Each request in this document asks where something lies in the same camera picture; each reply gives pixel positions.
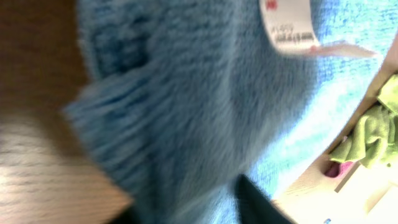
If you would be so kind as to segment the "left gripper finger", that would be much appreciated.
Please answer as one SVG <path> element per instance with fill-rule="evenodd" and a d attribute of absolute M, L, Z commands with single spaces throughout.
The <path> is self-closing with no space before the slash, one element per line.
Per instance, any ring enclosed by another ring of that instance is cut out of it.
<path fill-rule="evenodd" d="M 245 175 L 238 177 L 234 194 L 241 224 L 292 224 Z"/>

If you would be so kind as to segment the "blue microfiber cloth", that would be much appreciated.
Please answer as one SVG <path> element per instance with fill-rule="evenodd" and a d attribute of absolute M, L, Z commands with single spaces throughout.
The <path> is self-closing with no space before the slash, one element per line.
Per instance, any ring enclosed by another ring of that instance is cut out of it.
<path fill-rule="evenodd" d="M 132 199 L 113 223 L 238 223 L 235 191 L 268 198 L 336 138 L 379 58 L 289 56 L 262 8 L 281 1 L 78 1 L 91 82 L 65 115 L 89 157 Z"/>

